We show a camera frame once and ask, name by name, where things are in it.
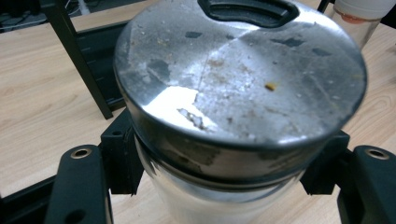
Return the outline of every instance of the lid handle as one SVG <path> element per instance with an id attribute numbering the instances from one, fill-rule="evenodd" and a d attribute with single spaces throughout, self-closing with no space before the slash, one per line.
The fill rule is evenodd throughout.
<path id="1" fill-rule="evenodd" d="M 198 0 L 206 16 L 216 21 L 244 21 L 263 28 L 280 27 L 299 15 L 281 0 Z"/>

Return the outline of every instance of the metal lid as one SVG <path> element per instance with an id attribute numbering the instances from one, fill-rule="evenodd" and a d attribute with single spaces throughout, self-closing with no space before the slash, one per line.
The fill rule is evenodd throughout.
<path id="1" fill-rule="evenodd" d="M 115 55 L 136 131 L 166 127 L 242 151 L 323 143 L 356 111 L 366 69 L 338 25 L 292 7 L 297 17 L 274 28 L 211 19 L 185 0 L 163 0 L 136 16 Z"/>

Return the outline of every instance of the wooden surface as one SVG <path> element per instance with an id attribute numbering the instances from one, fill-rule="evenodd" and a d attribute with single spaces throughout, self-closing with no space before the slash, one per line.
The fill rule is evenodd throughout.
<path id="1" fill-rule="evenodd" d="M 154 1 L 73 19 L 77 30 L 131 19 Z M 350 148 L 396 153 L 396 30 L 379 25 L 363 55 L 369 87 L 345 127 Z M 100 142 L 102 117 L 49 24 L 0 35 L 0 193 L 7 196 L 56 174 L 66 150 Z M 336 195 L 309 197 L 298 185 L 254 223 L 340 223 Z M 116 223 L 175 223 L 144 175 L 137 196 L 113 196 Z"/>

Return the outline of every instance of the brown spot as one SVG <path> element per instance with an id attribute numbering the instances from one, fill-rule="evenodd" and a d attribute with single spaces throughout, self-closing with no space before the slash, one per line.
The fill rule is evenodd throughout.
<path id="1" fill-rule="evenodd" d="M 244 65 L 244 64 L 241 64 L 240 66 L 239 66 L 239 68 L 242 70 L 242 72 L 244 72 L 244 73 L 252 73 L 253 71 L 252 70 L 250 70 L 246 65 Z"/>
<path id="2" fill-rule="evenodd" d="M 257 117 L 256 112 L 254 112 L 254 110 L 249 110 L 249 111 L 247 112 L 247 117 L 248 117 L 248 118 L 255 118 L 255 117 Z"/>
<path id="3" fill-rule="evenodd" d="M 207 63 L 208 63 L 209 65 L 213 66 L 213 67 L 220 67 L 220 66 L 223 66 L 223 65 L 224 65 L 224 61 L 223 61 L 223 60 L 219 60 L 219 61 L 216 61 L 216 60 L 209 60 Z"/>
<path id="4" fill-rule="evenodd" d="M 213 77 L 214 77 L 219 83 L 222 83 L 222 84 L 227 83 L 227 81 L 228 81 L 227 77 L 223 77 L 223 76 L 221 76 L 221 75 L 219 75 L 219 74 L 213 74 Z"/>
<path id="5" fill-rule="evenodd" d="M 265 89 L 268 91 L 274 91 L 276 89 L 276 84 L 274 82 L 268 82 L 265 84 Z"/>
<path id="6" fill-rule="evenodd" d="M 172 56 L 173 56 L 172 53 L 168 54 L 166 56 L 166 60 L 171 61 L 172 60 Z"/>

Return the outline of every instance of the screw hole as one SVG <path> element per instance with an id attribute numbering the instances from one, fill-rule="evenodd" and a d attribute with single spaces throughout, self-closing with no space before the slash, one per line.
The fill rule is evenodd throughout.
<path id="1" fill-rule="evenodd" d="M 389 155 L 388 154 L 385 154 L 384 152 L 382 152 L 382 151 L 380 151 L 380 150 L 377 150 L 377 149 L 366 149 L 366 154 L 367 155 L 369 155 L 369 156 L 371 156 L 371 157 L 373 157 L 373 158 L 376 158 L 376 159 L 379 159 L 379 160 L 388 160 L 389 159 Z"/>
<path id="2" fill-rule="evenodd" d="M 122 135 L 122 132 L 120 132 L 120 131 L 115 131 L 115 132 L 113 132 L 113 135 Z"/>
<path id="3" fill-rule="evenodd" d="M 76 150 L 72 153 L 71 158 L 73 159 L 82 159 L 84 157 L 87 157 L 91 154 L 92 150 L 89 148 L 82 148 L 79 150 Z"/>
<path id="4" fill-rule="evenodd" d="M 78 209 L 78 210 L 75 210 L 75 211 L 69 213 L 69 215 L 67 215 L 66 218 L 64 219 L 64 223 L 77 224 L 80 221 L 82 221 L 82 219 L 84 219 L 84 217 L 85 217 L 85 211 Z"/>

